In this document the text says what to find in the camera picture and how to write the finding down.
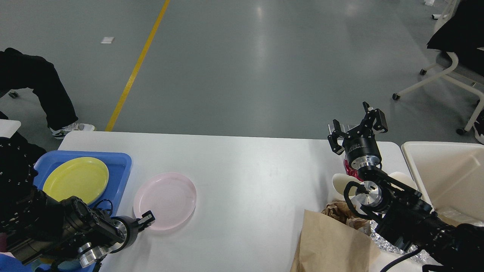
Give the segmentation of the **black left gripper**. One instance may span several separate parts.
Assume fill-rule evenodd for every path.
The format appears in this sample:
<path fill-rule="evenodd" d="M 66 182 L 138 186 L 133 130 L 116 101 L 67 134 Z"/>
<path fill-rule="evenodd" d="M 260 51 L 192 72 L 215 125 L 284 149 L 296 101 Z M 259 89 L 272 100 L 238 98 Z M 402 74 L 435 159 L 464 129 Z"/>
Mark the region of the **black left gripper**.
<path fill-rule="evenodd" d="M 128 216 L 111 217 L 114 226 L 122 232 L 124 240 L 122 243 L 116 243 L 111 246 L 110 253 L 117 253 L 129 248 L 138 237 L 140 229 L 146 229 L 155 222 L 155 217 L 151 210 L 142 214 L 141 218 L 131 218 Z"/>

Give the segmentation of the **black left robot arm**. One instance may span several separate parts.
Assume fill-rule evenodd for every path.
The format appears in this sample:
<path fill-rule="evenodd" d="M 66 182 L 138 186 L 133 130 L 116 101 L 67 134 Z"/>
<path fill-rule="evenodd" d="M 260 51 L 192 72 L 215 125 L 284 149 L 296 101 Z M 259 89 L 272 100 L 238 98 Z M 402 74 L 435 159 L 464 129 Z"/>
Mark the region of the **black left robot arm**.
<path fill-rule="evenodd" d="M 155 222 L 150 210 L 131 218 L 90 208 L 77 196 L 57 201 L 34 185 L 37 171 L 24 146 L 2 137 L 0 151 L 1 252 L 23 265 L 43 258 L 60 272 L 62 263 L 78 261 L 98 272 L 107 255 L 130 247 Z"/>

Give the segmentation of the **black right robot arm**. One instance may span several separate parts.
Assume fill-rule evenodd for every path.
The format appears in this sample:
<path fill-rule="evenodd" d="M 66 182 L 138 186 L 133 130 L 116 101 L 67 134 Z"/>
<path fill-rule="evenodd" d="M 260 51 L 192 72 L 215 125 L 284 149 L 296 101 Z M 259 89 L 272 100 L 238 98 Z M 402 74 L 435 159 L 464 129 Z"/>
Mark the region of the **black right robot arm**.
<path fill-rule="evenodd" d="M 445 223 L 422 200 L 421 192 L 384 172 L 375 135 L 388 131 L 385 114 L 366 102 L 363 107 L 365 116 L 361 123 L 349 131 L 342 131 L 340 122 L 334 119 L 328 141 L 334 153 L 345 155 L 360 178 L 344 187 L 344 201 L 351 212 L 375 221 L 376 233 L 400 250 L 407 251 L 411 245 L 417 248 L 390 262 L 382 271 L 427 251 L 438 265 L 423 265 L 423 272 L 482 272 L 483 227 Z"/>

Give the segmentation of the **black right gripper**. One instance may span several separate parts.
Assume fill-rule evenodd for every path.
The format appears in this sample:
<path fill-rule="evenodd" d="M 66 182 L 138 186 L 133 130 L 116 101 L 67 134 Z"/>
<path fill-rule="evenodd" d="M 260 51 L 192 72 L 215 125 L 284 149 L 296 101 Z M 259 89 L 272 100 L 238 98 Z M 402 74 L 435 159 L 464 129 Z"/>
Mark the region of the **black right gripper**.
<path fill-rule="evenodd" d="M 366 166 L 379 166 L 382 163 L 382 156 L 378 149 L 375 136 L 385 134 L 388 131 L 385 114 L 379 108 L 373 108 L 368 103 L 362 103 L 365 110 L 359 126 L 356 127 L 354 138 L 341 130 L 341 124 L 333 120 L 333 130 L 328 135 L 328 141 L 332 151 L 341 155 L 344 151 L 346 160 L 352 169 L 358 170 Z M 342 138 L 343 146 L 338 143 Z"/>

